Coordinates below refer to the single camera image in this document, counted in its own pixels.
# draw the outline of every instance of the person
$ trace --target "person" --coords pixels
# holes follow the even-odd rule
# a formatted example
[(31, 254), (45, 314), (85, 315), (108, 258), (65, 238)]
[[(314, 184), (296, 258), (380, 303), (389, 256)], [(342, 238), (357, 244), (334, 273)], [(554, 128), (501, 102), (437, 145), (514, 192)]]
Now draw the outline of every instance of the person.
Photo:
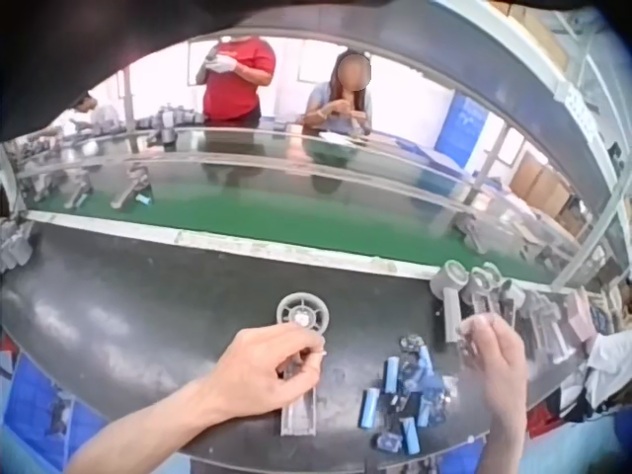
[[(526, 428), (524, 345), (500, 317), (469, 318), (463, 332), (478, 348), (475, 363), (494, 414), (479, 473), (515, 473)], [(301, 370), (279, 378), (296, 354), (306, 354)], [(208, 427), (298, 399), (318, 383), (324, 355), (323, 337), (295, 323), (242, 330), (211, 373), (104, 428), (75, 454), (66, 472), (151, 472)]]
[(271, 84), (276, 66), (275, 52), (259, 37), (232, 38), (214, 46), (196, 75), (196, 83), (206, 86), (202, 107), (206, 124), (259, 126), (257, 89)]
[(370, 134), (373, 110), (366, 89), (369, 80), (368, 59), (352, 49), (343, 51), (336, 59), (329, 82), (314, 87), (303, 123), (346, 135)]
[(70, 120), (78, 130), (95, 126), (115, 127), (120, 124), (119, 113), (112, 104), (99, 105), (99, 101), (87, 92), (82, 94), (69, 109), (81, 114), (90, 114), (90, 122), (74, 118)]

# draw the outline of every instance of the red shirt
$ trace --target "red shirt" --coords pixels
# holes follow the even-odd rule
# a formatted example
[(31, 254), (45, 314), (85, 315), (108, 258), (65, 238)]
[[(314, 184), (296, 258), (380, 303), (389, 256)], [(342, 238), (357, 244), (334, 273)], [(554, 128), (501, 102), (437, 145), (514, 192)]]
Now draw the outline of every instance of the red shirt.
[[(262, 39), (252, 37), (243, 41), (220, 43), (217, 54), (234, 57), (238, 62), (275, 73), (277, 59), (271, 46)], [(204, 115), (212, 121), (237, 119), (252, 111), (259, 103), (257, 86), (234, 72), (218, 74), (208, 71), (204, 92)]]

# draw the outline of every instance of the dark hair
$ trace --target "dark hair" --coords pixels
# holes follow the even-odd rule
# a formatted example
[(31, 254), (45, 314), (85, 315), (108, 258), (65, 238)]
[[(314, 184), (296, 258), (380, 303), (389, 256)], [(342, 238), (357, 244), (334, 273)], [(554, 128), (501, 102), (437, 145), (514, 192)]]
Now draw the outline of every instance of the dark hair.
[[(343, 84), (340, 82), (338, 78), (338, 69), (340, 68), (343, 60), (349, 56), (358, 55), (366, 59), (368, 63), (368, 58), (359, 51), (354, 49), (346, 49), (341, 52), (336, 58), (336, 64), (334, 64), (334, 70), (332, 71), (332, 77), (329, 80), (329, 101), (338, 101), (343, 98)], [(366, 88), (360, 89), (359, 91), (354, 91), (354, 107), (359, 112), (364, 112), (364, 98), (366, 97)]]
[(87, 93), (84, 92), (81, 96), (79, 96), (77, 98), (77, 100), (75, 100), (75, 102), (73, 102), (70, 107), (68, 109), (76, 109), (77, 107), (79, 107), (81, 104), (83, 104), (83, 101), (85, 101), (86, 99), (92, 99), (92, 96)]

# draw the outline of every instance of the woman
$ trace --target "woman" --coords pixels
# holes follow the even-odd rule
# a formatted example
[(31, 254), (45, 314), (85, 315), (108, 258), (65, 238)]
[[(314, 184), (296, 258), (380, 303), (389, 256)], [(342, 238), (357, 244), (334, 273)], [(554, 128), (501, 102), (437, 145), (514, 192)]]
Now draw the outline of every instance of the woman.
[(258, 37), (232, 38), (214, 46), (196, 76), (196, 82), (206, 86), (206, 124), (257, 128), (257, 89), (270, 85), (276, 65), (273, 49)]
[(370, 63), (347, 49), (336, 59), (329, 82), (316, 85), (305, 111), (304, 124), (342, 134), (371, 132), (372, 105), (366, 86)]

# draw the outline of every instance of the pink object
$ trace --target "pink object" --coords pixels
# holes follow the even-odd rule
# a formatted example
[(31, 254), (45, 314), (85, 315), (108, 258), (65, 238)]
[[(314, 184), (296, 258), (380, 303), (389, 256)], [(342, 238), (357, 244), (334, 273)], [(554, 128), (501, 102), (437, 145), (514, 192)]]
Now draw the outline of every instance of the pink object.
[(586, 291), (582, 288), (566, 297), (569, 323), (580, 341), (585, 342), (596, 336), (591, 307)]

